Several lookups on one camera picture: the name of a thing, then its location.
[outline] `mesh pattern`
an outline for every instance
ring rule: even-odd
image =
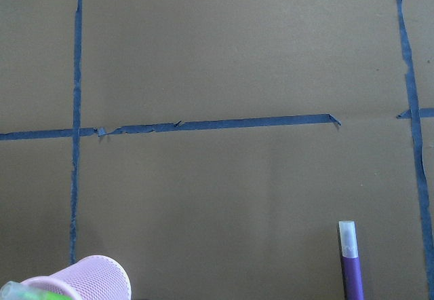
[[[41,290],[57,293],[58,295],[64,295],[63,290],[56,288],[55,286],[49,285],[48,283],[36,282],[36,283],[32,283],[31,286],[33,288],[40,288]]]
[[[116,261],[90,256],[53,275],[71,285],[83,300],[131,300],[127,274]]]

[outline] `pink mesh cup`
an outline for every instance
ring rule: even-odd
[[[89,256],[53,275],[29,278],[22,283],[73,300],[131,300],[127,273],[106,256]]]

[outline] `purple marker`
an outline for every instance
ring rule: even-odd
[[[340,221],[342,275],[347,300],[364,300],[354,221]]]

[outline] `green object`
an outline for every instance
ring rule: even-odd
[[[33,288],[17,282],[8,282],[0,289],[0,300],[72,300],[58,293]]]

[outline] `tape line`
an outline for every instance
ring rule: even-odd
[[[407,110],[403,113],[397,115],[398,119],[410,119],[412,117],[411,111]],[[434,108],[423,108],[419,109],[419,117],[421,118],[431,118],[434,117]]]
[[[73,109],[73,171],[71,172],[71,224],[69,262],[74,264],[77,242],[77,202],[79,197],[80,123],[81,123],[81,22],[83,0],[77,0],[74,34],[74,109]]]
[[[146,134],[149,132],[175,132],[186,130],[212,130],[212,129],[227,129],[227,128],[249,128],[249,127],[267,127],[267,126],[288,126],[288,125],[303,125],[303,124],[326,124],[333,123],[341,126],[341,122],[334,116],[329,114],[321,115],[294,115],[286,117],[265,117],[251,119],[229,119],[217,121],[191,121],[182,123],[166,123],[153,125],[136,125],[122,126],[106,132],[104,128],[80,128],[80,137],[119,134]],[[0,134],[0,140],[22,140],[22,139],[40,139],[40,138],[60,138],[72,137],[73,129],[63,130],[36,130],[28,132],[10,132]]]
[[[408,66],[406,73],[406,86],[408,104],[410,106],[410,117],[412,120],[412,136],[414,143],[414,163],[416,167],[416,178],[418,183],[420,218],[422,223],[422,238],[425,248],[425,265],[429,287],[429,299],[434,300],[434,246],[431,214],[429,212],[429,194],[427,178],[423,167],[422,158],[422,128],[420,125],[419,101],[416,89],[416,79],[412,59],[412,48],[403,18],[402,1],[397,1],[399,32],[401,35],[402,56]]]

